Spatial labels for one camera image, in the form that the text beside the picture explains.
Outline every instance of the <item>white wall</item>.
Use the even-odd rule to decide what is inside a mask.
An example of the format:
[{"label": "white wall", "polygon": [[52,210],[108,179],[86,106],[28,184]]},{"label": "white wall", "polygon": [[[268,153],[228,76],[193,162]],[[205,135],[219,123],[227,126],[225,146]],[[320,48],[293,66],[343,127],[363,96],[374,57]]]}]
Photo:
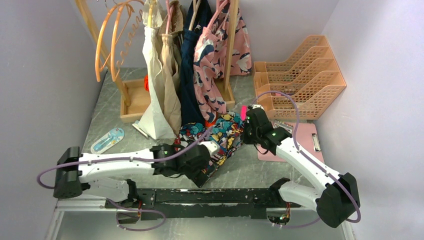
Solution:
[{"label": "white wall", "polygon": [[95,50],[70,1],[3,1],[0,23],[0,239],[40,240],[56,199],[36,176],[84,143]]},{"label": "white wall", "polygon": [[[311,34],[320,34],[339,0],[240,0],[241,14],[250,34],[250,46],[254,61],[284,61],[298,47],[305,37]],[[100,29],[108,12],[105,1],[89,0],[87,4]],[[107,0],[107,7],[114,6],[112,0]],[[165,0],[160,0],[165,7]],[[192,0],[180,0],[185,11]],[[208,0],[212,11],[216,9],[216,1]],[[140,4],[134,3],[137,12]],[[121,22],[128,15],[122,14]],[[113,14],[104,34],[104,43],[110,50],[113,26],[116,14]],[[131,30],[135,17],[131,17],[126,30]],[[125,57],[126,67],[145,67],[146,62],[142,49],[144,44],[144,26],[136,32],[136,37],[130,47],[130,54]],[[124,31],[117,45],[117,53],[124,49],[124,41],[128,39],[128,32]]]},{"label": "white wall", "polygon": [[424,236],[423,26],[421,0],[340,0],[323,31],[347,88],[318,135],[328,165],[357,178],[358,240]]}]

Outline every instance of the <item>pink floral garment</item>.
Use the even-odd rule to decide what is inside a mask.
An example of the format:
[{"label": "pink floral garment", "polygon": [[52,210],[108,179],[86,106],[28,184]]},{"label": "pink floral garment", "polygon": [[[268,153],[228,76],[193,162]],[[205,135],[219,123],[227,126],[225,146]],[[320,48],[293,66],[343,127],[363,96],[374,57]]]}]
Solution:
[{"label": "pink floral garment", "polygon": [[[213,122],[217,113],[227,112],[226,103],[215,85],[214,79],[224,77],[230,27],[230,3],[222,1],[219,15],[207,27],[197,42],[194,52],[194,93],[204,119]],[[252,71],[250,40],[240,9],[234,35],[230,75],[246,75]]]}]

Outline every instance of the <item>pink clipboard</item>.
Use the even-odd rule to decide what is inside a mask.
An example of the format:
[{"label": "pink clipboard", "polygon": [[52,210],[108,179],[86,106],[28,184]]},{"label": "pink clipboard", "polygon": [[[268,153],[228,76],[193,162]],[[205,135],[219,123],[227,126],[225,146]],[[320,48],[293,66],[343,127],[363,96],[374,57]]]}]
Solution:
[{"label": "pink clipboard", "polygon": [[[284,122],[287,125],[290,125],[292,127],[295,126],[294,122]],[[297,135],[296,140],[297,142],[308,152],[310,152],[314,157],[316,157],[318,160],[320,160],[322,163],[324,163],[323,154],[321,151],[316,151],[314,146],[314,138],[313,135],[317,136],[317,128],[315,127],[315,124],[313,123],[299,123],[299,126],[297,127]],[[257,146],[257,149],[261,153],[265,153],[266,150],[263,149],[261,146]],[[274,154],[268,152],[267,154],[261,154],[257,153],[257,158],[261,161],[273,161],[273,162],[286,162],[286,160],[275,156]]]}]

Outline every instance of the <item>toothbrush package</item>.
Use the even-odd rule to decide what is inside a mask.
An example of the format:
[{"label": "toothbrush package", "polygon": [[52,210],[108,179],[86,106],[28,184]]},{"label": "toothbrush package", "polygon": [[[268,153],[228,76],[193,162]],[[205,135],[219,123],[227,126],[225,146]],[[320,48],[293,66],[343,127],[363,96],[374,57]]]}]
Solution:
[{"label": "toothbrush package", "polygon": [[92,154],[102,154],[106,150],[119,143],[124,138],[124,130],[122,128],[114,128],[102,136],[99,140],[91,145]]}]

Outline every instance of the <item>white tote bag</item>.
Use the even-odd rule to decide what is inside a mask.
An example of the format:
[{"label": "white tote bag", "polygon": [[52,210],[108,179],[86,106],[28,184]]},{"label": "white tote bag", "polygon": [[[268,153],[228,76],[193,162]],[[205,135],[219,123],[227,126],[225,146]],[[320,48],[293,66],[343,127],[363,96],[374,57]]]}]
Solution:
[{"label": "white tote bag", "polygon": [[[162,76],[162,63],[159,60],[158,49],[162,48],[157,33],[163,22],[162,8],[160,3],[153,8],[151,27],[144,28],[145,40],[143,55],[147,63],[148,89],[150,93],[150,105],[147,107],[138,127],[153,139],[173,139],[175,134],[164,117],[165,85]],[[150,1],[147,0],[143,7],[143,23],[147,24]]]}]

